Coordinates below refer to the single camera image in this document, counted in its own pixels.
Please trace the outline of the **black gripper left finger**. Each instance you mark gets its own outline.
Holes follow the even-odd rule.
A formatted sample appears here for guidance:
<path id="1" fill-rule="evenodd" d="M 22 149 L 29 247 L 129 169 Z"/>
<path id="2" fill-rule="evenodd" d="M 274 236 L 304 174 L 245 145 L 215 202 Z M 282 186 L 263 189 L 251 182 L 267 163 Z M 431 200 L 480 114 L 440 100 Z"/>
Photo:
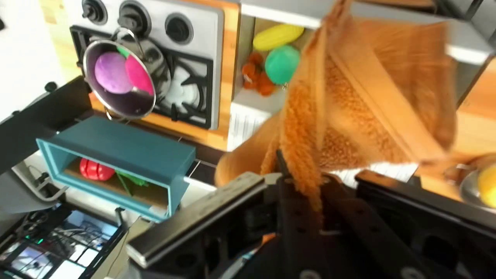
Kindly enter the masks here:
<path id="1" fill-rule="evenodd" d="M 263 177 L 245 172 L 228 186 L 205 196 L 194 205 L 180 210 L 170 219 L 132 239 L 127 244 L 127 256 L 138 267 L 149 269 L 263 189 Z"/>

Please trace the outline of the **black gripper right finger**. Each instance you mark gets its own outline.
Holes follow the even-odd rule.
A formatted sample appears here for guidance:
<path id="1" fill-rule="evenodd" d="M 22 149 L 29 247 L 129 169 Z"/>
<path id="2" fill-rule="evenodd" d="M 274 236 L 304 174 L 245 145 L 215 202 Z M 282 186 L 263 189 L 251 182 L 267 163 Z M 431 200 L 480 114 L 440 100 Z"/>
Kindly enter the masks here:
<path id="1" fill-rule="evenodd" d="M 372 171 L 361 171 L 355 180 L 358 182 L 358 189 L 363 193 L 369 191 L 397 200 L 401 205 L 422 210 L 477 233 L 496 233 L 496 216 L 476 207 L 404 185 Z"/>

